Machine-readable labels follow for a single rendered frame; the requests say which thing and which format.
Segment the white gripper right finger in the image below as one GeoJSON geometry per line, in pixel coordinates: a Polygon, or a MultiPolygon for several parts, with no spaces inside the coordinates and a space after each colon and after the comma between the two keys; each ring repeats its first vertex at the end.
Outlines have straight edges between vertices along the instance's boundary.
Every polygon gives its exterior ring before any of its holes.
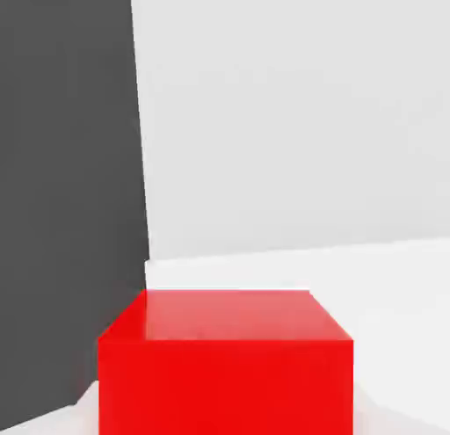
{"type": "Polygon", "coordinates": [[[450,435],[450,431],[376,404],[355,383],[353,435],[450,435]]]}

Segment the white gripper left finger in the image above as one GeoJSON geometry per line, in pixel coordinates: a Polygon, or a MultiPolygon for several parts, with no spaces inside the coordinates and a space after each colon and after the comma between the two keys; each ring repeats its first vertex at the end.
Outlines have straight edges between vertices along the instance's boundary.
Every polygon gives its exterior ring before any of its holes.
{"type": "Polygon", "coordinates": [[[98,381],[76,404],[2,430],[0,435],[98,435],[98,381]]]}

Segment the small red cube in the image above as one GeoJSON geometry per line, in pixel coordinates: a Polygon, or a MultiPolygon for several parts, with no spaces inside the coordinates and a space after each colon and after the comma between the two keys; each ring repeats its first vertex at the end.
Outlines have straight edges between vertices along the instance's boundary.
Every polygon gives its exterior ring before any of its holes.
{"type": "Polygon", "coordinates": [[[353,341],[303,290],[148,290],[98,340],[98,435],[353,435],[353,341]]]}

